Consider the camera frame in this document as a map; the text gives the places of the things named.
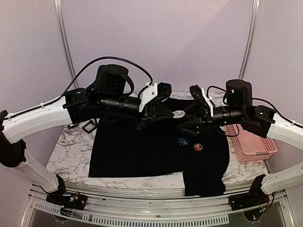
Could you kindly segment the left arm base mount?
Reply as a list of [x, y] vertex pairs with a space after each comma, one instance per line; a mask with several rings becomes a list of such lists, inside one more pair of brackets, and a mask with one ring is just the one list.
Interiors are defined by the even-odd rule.
[[87, 196], [80, 192], [67, 192], [64, 180], [56, 175], [58, 186], [54, 192], [45, 192], [46, 201], [55, 205], [63, 206], [64, 209], [84, 210], [87, 203]]

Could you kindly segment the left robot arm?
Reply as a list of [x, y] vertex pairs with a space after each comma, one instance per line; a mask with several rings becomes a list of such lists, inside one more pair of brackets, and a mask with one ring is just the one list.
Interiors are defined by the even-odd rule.
[[76, 126], [103, 114], [134, 118], [137, 130], [173, 116], [162, 104], [172, 92], [170, 84], [150, 80], [137, 97], [125, 92], [126, 85], [134, 90], [127, 68], [116, 64], [101, 65], [95, 81], [86, 88], [68, 87], [59, 97], [18, 113], [2, 111], [0, 162], [23, 172], [60, 205], [67, 205], [71, 199], [63, 179], [50, 173], [30, 155], [24, 138], [57, 126]]

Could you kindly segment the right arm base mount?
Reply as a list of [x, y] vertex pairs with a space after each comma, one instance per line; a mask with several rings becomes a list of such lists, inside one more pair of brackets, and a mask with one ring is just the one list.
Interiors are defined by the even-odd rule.
[[270, 202], [269, 196], [261, 189], [262, 180], [265, 176], [265, 174], [257, 176], [253, 180], [248, 192], [229, 196], [228, 203], [231, 206], [231, 209], [240, 210], [261, 204], [266, 204], [265, 208], [261, 212], [269, 209], [274, 201], [274, 198]]

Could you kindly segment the yellow brooch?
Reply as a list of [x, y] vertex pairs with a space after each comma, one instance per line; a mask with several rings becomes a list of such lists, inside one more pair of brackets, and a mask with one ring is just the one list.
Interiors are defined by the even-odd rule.
[[178, 118], [184, 117], [186, 113], [183, 110], [176, 110], [176, 111], [173, 111], [172, 114], [173, 114], [173, 118], [178, 119]]

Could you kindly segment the round orange white brooch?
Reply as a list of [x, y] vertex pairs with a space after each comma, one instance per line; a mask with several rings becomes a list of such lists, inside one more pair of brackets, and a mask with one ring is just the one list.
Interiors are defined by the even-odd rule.
[[203, 149], [203, 146], [201, 144], [194, 144], [194, 149], [197, 150], [197, 151], [201, 151]]

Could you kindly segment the black t-shirt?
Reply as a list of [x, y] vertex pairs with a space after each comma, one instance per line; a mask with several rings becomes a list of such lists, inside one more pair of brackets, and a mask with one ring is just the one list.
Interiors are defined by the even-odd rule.
[[[180, 119], [153, 122], [137, 131], [133, 118], [101, 115], [89, 177], [151, 177], [181, 172], [185, 195], [223, 195], [226, 187], [222, 178], [230, 161], [227, 138], [221, 130], [203, 139], [178, 132]], [[201, 151], [194, 149], [196, 143], [203, 146]]]

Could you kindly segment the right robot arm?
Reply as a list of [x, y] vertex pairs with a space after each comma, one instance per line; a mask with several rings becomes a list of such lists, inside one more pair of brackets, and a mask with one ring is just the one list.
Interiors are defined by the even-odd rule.
[[177, 130], [198, 138], [209, 137], [219, 126], [240, 124], [242, 128], [262, 138], [303, 148], [303, 126], [284, 117], [274, 106], [254, 106], [252, 85], [240, 79], [226, 82], [226, 106], [214, 106], [208, 92], [198, 85], [190, 87], [195, 114], [177, 126]]

